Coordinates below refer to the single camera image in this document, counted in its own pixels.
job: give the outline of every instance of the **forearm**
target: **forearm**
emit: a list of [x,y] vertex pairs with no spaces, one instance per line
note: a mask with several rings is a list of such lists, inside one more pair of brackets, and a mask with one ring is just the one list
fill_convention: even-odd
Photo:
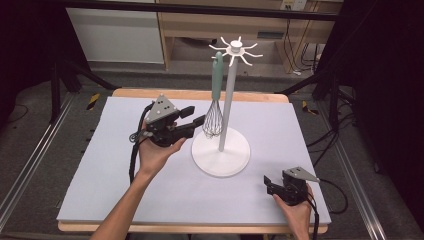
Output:
[[91,239],[125,239],[138,204],[153,177],[137,174],[133,183]]

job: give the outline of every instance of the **hand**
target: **hand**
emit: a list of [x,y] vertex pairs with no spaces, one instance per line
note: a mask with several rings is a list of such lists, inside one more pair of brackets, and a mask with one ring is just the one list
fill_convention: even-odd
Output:
[[[142,128],[146,128],[145,122],[143,122]],[[185,138],[181,138],[169,147],[159,147],[150,139],[142,139],[139,146],[140,169],[137,175],[142,174],[152,179],[165,166],[168,158],[181,149],[185,140]]]
[[[313,197],[312,189],[308,186],[308,192],[311,194],[308,196]],[[293,231],[293,234],[296,236],[298,240],[308,240],[309,239],[309,223],[311,217],[311,205],[304,201],[295,206],[287,205],[278,195],[272,195],[274,197],[275,202],[283,211],[284,215],[287,218],[290,229]]]

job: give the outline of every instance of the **whisk handle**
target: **whisk handle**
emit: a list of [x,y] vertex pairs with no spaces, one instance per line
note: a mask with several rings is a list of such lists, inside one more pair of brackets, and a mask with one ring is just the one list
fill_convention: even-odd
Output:
[[215,54],[212,69],[212,99],[219,100],[221,97],[222,78],[224,76],[224,63],[221,52]]

